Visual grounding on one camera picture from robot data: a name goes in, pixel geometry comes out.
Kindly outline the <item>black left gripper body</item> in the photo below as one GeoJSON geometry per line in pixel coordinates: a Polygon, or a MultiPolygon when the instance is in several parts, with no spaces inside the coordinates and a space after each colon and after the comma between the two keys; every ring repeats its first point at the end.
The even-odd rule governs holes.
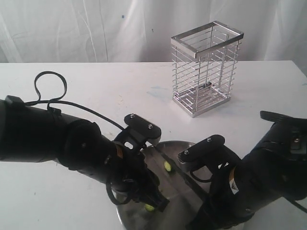
{"type": "Polygon", "coordinates": [[[159,190],[159,178],[147,167],[139,149],[129,149],[115,142],[118,160],[115,171],[106,178],[106,191],[111,202],[125,205],[130,201],[145,203],[163,212],[169,200],[159,190]]]}

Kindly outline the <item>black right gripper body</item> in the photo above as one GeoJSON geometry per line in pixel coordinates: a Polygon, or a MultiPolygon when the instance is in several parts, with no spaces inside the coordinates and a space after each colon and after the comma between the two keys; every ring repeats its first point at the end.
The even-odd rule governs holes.
{"type": "Polygon", "coordinates": [[[198,160],[199,169],[205,166],[211,172],[209,193],[195,218],[187,224],[188,230],[226,230],[240,223],[242,218],[234,215],[230,208],[233,195],[229,175],[240,162],[240,158],[229,148],[220,148],[203,154],[198,160]]]}

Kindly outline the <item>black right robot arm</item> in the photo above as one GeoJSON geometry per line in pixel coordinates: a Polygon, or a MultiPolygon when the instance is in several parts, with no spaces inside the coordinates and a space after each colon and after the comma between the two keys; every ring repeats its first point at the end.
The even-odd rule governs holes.
{"type": "Polygon", "coordinates": [[[188,230],[228,229],[247,222],[261,208],[283,197],[302,211],[307,196],[307,121],[261,111],[272,122],[250,153],[238,157],[221,135],[210,136],[180,154],[193,174],[207,167],[209,192],[188,230]]]}

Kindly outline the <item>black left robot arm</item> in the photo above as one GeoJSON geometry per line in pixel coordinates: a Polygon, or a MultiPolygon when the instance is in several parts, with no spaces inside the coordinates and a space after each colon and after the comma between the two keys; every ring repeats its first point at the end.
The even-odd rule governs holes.
{"type": "Polygon", "coordinates": [[[156,145],[161,129],[136,114],[126,115],[126,128],[109,140],[97,123],[27,105],[7,96],[0,103],[0,159],[10,162],[56,161],[106,185],[115,205],[135,201],[164,211],[168,199],[159,191],[160,181],[145,163],[141,150],[156,145]]]}

